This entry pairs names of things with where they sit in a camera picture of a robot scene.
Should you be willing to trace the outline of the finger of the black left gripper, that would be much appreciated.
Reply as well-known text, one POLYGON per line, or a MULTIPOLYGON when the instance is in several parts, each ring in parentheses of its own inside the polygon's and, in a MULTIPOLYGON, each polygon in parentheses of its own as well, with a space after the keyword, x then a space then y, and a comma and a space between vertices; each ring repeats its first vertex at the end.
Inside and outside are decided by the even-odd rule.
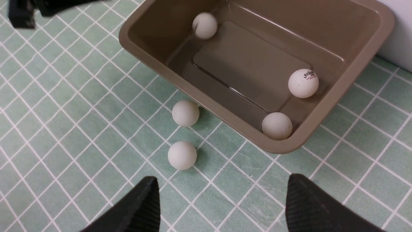
POLYGON ((16 29, 35 29, 35 7, 31 0, 9 0, 8 19, 16 29))
POLYGON ((52 17, 75 6, 93 2, 97 2, 97 0, 34 0, 34 5, 43 17, 52 17))

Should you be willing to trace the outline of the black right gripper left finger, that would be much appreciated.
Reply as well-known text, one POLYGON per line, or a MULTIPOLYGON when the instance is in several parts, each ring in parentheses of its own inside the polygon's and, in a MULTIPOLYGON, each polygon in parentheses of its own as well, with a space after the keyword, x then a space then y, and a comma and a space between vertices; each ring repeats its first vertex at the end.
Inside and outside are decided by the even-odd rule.
POLYGON ((83 232, 158 232, 161 211, 156 177, 144 177, 83 232))

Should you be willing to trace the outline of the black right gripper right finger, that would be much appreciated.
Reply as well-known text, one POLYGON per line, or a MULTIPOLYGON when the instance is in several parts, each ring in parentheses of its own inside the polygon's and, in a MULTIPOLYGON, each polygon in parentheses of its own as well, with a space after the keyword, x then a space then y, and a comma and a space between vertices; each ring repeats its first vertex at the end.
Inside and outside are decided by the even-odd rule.
POLYGON ((302 174, 287 183, 285 217, 290 232, 382 232, 302 174))

